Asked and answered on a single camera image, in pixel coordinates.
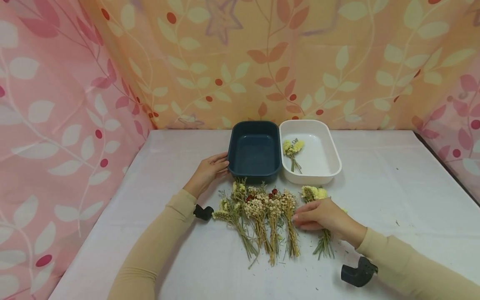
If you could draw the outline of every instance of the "woman's right hand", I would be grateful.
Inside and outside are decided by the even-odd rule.
[[[330,198],[315,200],[299,207],[293,216],[294,224],[303,230],[320,230],[326,228],[358,248],[367,228],[352,219]]]

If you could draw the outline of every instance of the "beige sleeve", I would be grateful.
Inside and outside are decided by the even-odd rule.
[[[378,278],[419,300],[479,300],[480,286],[415,251],[394,236],[368,228],[357,252],[378,267]]]
[[[185,190],[172,197],[130,250],[108,300],[156,299],[156,277],[178,239],[192,224],[196,202]]]

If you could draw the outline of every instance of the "plastic container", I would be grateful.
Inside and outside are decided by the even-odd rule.
[[[275,181],[282,166],[280,133],[269,121],[244,121],[233,127],[228,149],[229,171],[249,184]]]
[[[342,170],[342,162],[328,126],[317,120],[288,120],[280,124],[281,143],[285,140],[303,140],[305,146],[295,156],[300,172],[290,170],[291,159],[283,155],[283,173],[295,184],[320,186],[329,183]]]

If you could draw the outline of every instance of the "table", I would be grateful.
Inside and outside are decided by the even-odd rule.
[[[395,234],[415,249],[480,284],[480,209],[410,131],[332,131],[342,172],[325,188],[359,222]],[[201,159],[228,149],[230,131],[152,131],[117,194],[100,216],[51,300],[105,299],[123,260]],[[218,207],[213,185],[200,199]],[[280,176],[278,188],[300,186]],[[236,232],[223,222],[195,222],[159,276],[159,299],[403,299],[374,279],[363,288],[341,281],[358,254],[334,243],[335,259],[312,255],[314,234],[300,233],[301,256],[270,267],[264,253],[251,270]]]

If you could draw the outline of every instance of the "black clip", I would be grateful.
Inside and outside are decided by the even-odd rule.
[[[365,256],[362,256],[358,268],[343,265],[341,277],[343,281],[361,288],[370,282],[375,273],[378,273],[377,266],[372,264]]]
[[[210,206],[207,206],[205,209],[203,209],[198,204],[195,207],[195,210],[193,211],[193,214],[195,215],[195,217],[207,222],[212,218],[212,213],[213,213],[213,208],[211,208]]]

